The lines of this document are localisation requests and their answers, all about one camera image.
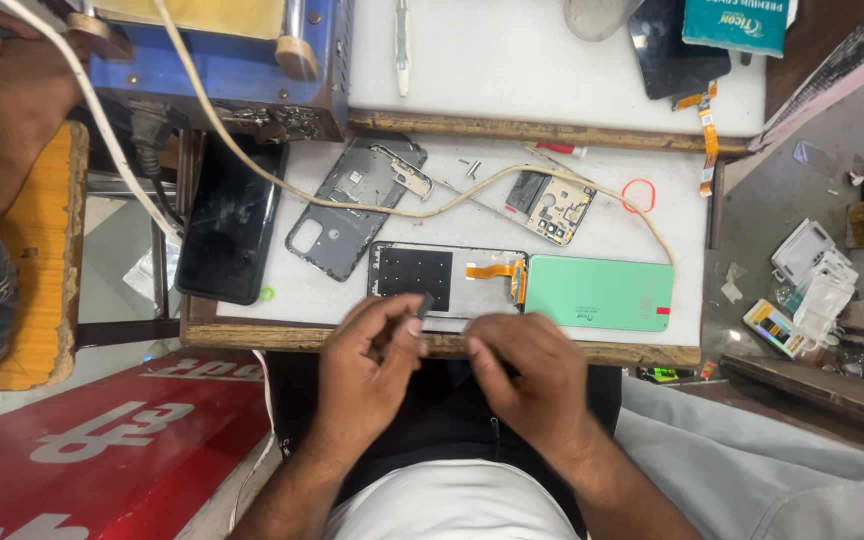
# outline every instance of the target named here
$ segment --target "black pants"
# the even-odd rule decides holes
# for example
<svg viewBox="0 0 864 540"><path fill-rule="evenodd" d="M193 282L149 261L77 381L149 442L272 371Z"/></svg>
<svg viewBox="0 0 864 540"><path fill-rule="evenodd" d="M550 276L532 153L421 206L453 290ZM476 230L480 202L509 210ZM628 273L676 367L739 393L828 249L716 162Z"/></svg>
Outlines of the black pants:
<svg viewBox="0 0 864 540"><path fill-rule="evenodd" d="M267 355L275 434L283 460L298 448L318 400L319 363L312 353ZM621 368L588 366L588 410L610 436L622 405ZM534 478L586 537L575 497L538 452L499 422L466 360L426 360L412 374L402 407L345 478L335 505L402 467L431 460L491 460Z"/></svg>

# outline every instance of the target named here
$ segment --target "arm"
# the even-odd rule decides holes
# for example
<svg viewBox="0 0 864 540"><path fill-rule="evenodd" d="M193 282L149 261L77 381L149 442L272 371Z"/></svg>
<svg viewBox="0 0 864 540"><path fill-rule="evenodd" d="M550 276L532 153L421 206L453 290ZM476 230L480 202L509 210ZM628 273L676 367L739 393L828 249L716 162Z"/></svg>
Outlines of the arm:
<svg viewBox="0 0 864 540"><path fill-rule="evenodd" d="M539 314L488 315L465 335L489 406L571 486L593 538L701 538L595 422L586 356L556 325ZM510 379L496 353L521 375Z"/></svg>
<svg viewBox="0 0 864 540"><path fill-rule="evenodd" d="M419 295L367 298L322 345L308 435L272 475L231 540L322 536L343 479L389 427L426 350Z"/></svg>

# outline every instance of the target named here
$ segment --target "white t-shirt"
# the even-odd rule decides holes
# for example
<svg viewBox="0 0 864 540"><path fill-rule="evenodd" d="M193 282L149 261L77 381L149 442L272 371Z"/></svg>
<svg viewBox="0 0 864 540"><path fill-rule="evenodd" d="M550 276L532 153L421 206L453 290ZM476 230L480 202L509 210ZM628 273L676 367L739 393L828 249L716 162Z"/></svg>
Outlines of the white t-shirt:
<svg viewBox="0 0 864 540"><path fill-rule="evenodd" d="M382 476L332 511L325 540L575 540L535 479L484 459L416 463Z"/></svg>

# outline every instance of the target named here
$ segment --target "red sign board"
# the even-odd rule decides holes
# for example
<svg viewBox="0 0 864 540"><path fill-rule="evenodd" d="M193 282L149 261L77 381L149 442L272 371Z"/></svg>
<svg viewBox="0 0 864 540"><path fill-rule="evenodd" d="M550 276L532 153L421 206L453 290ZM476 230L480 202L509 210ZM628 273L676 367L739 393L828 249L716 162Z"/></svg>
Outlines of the red sign board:
<svg viewBox="0 0 864 540"><path fill-rule="evenodd" d="M0 540L173 540L269 431L253 357L173 353L0 416Z"/></svg>

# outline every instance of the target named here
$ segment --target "red rubber ring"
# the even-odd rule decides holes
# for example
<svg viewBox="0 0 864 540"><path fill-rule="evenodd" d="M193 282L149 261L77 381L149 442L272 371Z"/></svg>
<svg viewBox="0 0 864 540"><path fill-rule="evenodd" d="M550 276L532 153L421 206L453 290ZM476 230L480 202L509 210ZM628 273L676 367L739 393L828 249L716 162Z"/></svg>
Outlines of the red rubber ring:
<svg viewBox="0 0 864 540"><path fill-rule="evenodd" d="M645 184L649 185L649 188L652 189L652 202L649 204L649 209L642 210L642 214L649 214L650 212L652 212L652 209L654 209L656 207L656 187L654 186L654 184L651 181L649 181L645 178L636 178L636 179L630 181L629 183L626 183L625 187L622 188L622 196L625 197L625 190L628 190L629 187L632 184L635 184L636 182L644 182ZM625 210L631 212L632 214L636 213L636 211L631 209L629 207L629 204L627 204L625 202L622 202L622 207L625 208Z"/></svg>

